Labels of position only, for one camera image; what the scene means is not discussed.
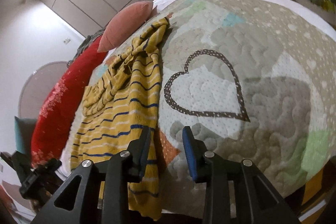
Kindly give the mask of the pink cushion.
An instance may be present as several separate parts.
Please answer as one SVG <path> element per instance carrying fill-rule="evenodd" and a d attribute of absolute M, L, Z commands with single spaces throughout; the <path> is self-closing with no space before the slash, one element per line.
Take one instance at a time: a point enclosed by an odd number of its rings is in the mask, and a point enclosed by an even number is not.
<path fill-rule="evenodd" d="M 150 1 L 135 2 L 122 9 L 106 26 L 97 51 L 108 52 L 119 47 L 149 19 L 152 10 Z"/>

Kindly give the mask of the grey knitted blanket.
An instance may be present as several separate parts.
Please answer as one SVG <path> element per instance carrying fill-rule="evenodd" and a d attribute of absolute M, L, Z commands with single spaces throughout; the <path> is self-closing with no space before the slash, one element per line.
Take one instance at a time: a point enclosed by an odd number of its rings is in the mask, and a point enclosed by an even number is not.
<path fill-rule="evenodd" d="M 71 64 L 99 37 L 101 36 L 105 31 L 105 28 L 102 28 L 98 31 L 96 31 L 93 35 L 88 35 L 85 40 L 80 44 L 80 46 L 77 49 L 76 55 L 73 57 L 73 59 L 69 60 L 67 62 L 67 67 L 69 68 Z"/>

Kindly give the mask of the red floral pillow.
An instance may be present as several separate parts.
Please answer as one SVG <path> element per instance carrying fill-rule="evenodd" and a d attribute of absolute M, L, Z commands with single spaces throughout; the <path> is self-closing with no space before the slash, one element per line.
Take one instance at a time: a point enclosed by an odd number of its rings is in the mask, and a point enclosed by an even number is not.
<path fill-rule="evenodd" d="M 69 66 L 44 101 L 31 139 L 31 165 L 60 158 L 66 146 L 76 110 L 93 70 L 106 57 L 98 52 L 101 36 Z"/>

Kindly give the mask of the yellow striped sweater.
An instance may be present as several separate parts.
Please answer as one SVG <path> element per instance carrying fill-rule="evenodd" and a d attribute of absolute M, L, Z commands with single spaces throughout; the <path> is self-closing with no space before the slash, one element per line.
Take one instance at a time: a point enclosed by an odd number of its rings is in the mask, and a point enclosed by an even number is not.
<path fill-rule="evenodd" d="M 169 25 L 168 17 L 151 22 L 95 84 L 85 87 L 71 170 L 84 160 L 110 159 L 139 138 L 145 126 L 155 132 L 162 83 L 158 45 Z"/>

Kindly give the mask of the round white headboard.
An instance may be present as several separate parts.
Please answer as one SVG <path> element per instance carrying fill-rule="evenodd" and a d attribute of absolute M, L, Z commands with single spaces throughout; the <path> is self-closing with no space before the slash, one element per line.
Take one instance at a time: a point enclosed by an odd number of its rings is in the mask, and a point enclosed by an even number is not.
<path fill-rule="evenodd" d="M 48 94 L 67 69 L 66 61 L 55 61 L 35 70 L 21 90 L 18 117 L 37 118 Z"/>

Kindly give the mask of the teal cushion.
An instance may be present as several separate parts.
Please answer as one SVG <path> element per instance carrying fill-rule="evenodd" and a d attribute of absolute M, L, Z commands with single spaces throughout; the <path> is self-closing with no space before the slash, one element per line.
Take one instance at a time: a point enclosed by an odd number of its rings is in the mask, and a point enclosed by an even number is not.
<path fill-rule="evenodd" d="M 31 157 L 31 138 L 37 119 L 14 117 L 16 150 Z"/>

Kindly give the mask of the heart patchwork quilt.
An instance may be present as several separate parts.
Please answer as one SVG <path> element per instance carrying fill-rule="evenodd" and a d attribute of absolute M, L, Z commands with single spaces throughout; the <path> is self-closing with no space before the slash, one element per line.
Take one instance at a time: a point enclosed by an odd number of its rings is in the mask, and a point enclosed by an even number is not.
<path fill-rule="evenodd" d="M 335 155 L 335 29 L 290 0 L 156 0 L 172 13 L 161 42 L 158 121 L 150 197 L 201 217 L 205 186 L 192 182 L 182 144 L 190 126 L 231 161 L 251 159 L 287 197 Z M 70 174 L 78 108 L 62 153 Z"/>

